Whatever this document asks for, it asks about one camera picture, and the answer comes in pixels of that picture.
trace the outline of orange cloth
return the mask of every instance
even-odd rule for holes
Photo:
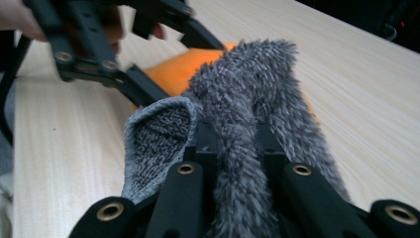
[[[225,44],[227,51],[231,51],[235,46],[234,43]],[[144,72],[169,96],[178,96],[188,87],[189,79],[202,64],[216,61],[222,55],[223,52],[218,50],[190,49],[177,57],[144,69]],[[302,96],[309,107],[309,112],[317,121],[308,98],[303,93]]]

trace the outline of gray knitted sock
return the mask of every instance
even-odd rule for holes
[[[295,45],[287,41],[240,43],[213,64],[203,65],[191,79],[190,87],[183,93],[193,102],[187,103],[191,106],[186,110],[190,109],[189,121],[180,119],[188,119],[185,110],[174,110],[170,103],[159,102],[134,115],[126,130],[123,195],[139,202],[158,189],[169,165],[181,160],[185,141],[194,141],[196,120],[191,120],[191,111],[198,110],[201,118],[212,122],[221,145],[214,190],[217,215],[208,236],[279,236],[255,143],[258,121],[269,122],[292,162],[318,168],[349,200],[322,133],[293,77],[295,54]],[[170,108],[167,113],[161,112],[164,106]],[[176,115],[175,120],[164,119],[171,114]],[[190,130],[171,131],[170,125],[182,123],[189,125]]]
[[[197,111],[185,97],[161,100],[126,123],[126,169],[122,196],[136,204],[160,189],[167,170],[182,161],[195,139]]]

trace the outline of faux fur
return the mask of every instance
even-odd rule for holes
[[[277,220],[271,210],[271,194],[255,143],[259,121],[270,124],[292,162],[318,168],[336,191],[345,200],[350,200],[335,162],[328,154],[323,135],[293,76],[295,54],[295,45],[288,41],[240,43],[216,62],[203,65],[182,95],[193,102],[201,118],[212,122],[220,138],[220,167],[214,190],[217,215],[207,233],[209,237],[279,236]],[[173,128],[179,123],[179,120],[174,120],[171,126],[165,123],[161,127]],[[136,122],[130,121],[129,124],[133,127]],[[144,127],[146,124],[139,122],[137,125]],[[127,141],[132,142],[140,135],[133,132],[126,134]],[[143,143],[150,145],[149,136],[143,135],[146,139]],[[138,151],[140,148],[131,147],[134,145],[144,146],[128,143],[126,150]],[[182,151],[182,148],[164,150]],[[145,187],[139,182],[143,180],[145,167],[152,166],[147,163],[150,159],[158,158],[128,154],[128,185],[123,194],[137,197],[142,193]]]

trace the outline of screw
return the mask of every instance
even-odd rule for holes
[[[185,7],[183,8],[183,12],[184,12],[186,15],[188,15],[188,16],[191,16],[191,15],[193,15],[193,14],[194,14],[194,11],[192,10],[192,8],[190,8],[190,7],[188,7],[188,6],[185,6]]]
[[[70,61],[72,59],[71,54],[65,52],[56,52],[54,56],[57,60],[61,61]]]
[[[103,65],[105,68],[109,69],[109,70],[115,70],[115,69],[117,69],[117,64],[116,64],[114,61],[104,60],[104,61],[102,62],[102,65]]]

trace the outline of wood grain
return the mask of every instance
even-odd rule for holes
[[[368,209],[394,198],[420,209],[420,56],[291,0],[193,0],[223,42],[293,41],[295,67],[353,197]],[[127,30],[133,11],[124,8]],[[153,66],[185,48],[178,33],[150,42],[127,34],[120,62]],[[65,237],[95,201],[119,195],[123,125],[118,91],[57,78],[35,43],[17,87],[14,237]]]

